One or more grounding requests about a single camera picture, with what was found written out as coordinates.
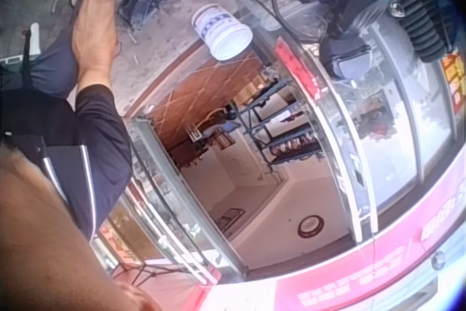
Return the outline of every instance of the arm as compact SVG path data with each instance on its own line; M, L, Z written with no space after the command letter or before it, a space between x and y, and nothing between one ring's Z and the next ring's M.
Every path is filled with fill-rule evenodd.
M94 84L110 87L117 42L115 0L83 0L73 32L73 51L79 65L78 92Z

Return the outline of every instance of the poster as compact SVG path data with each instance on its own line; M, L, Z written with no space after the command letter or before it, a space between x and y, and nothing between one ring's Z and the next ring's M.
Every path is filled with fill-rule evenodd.
M454 113L458 114L466 101L465 64L458 49L442 58L441 65L449 83Z

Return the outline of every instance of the sign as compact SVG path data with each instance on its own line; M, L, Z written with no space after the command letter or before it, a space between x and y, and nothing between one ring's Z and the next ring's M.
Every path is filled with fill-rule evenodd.
M373 296L424 261L427 252L462 215L466 200L465 159L463 146L433 188L391 227L378 233L374 242L286 276L216 286L208 291L201 310L340 310ZM251 295L265 288L267 293L260 294L261 301L255 302ZM227 295L234 295L234 302ZM269 298L273 298L273 306L264 308ZM248 301L247 307L233 306L242 300Z
M315 76L307 69L307 67L298 59L298 57L291 51L288 44L282 39L278 38L275 45L275 53L281 59L283 65L290 71L293 77L303 85L307 93L316 101L320 98L320 88Z
M454 113L458 114L466 101L465 64L458 49L442 58L441 65L443 75L449 83Z
M123 242L117 231L105 220L100 227L100 233L106 242L111 246L119 260L128 265L141 265L141 261L131 251L131 249Z

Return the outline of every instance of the round light fixture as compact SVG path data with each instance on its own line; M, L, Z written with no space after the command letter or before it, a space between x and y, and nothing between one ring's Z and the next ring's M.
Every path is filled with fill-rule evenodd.
M318 215L307 216L298 225L298 235L301 238L312 238L323 230L324 221Z

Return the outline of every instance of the red sign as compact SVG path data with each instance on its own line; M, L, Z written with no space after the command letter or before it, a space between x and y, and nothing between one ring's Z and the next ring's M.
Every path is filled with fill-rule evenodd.
M304 90L316 101L320 98L320 88L315 76L294 55L290 47L282 38L278 38L275 45L275 53L281 59L283 65L290 71L293 77L303 85Z
M466 101L465 64L458 50L442 58L442 69L446 81L449 83L453 110L458 114Z

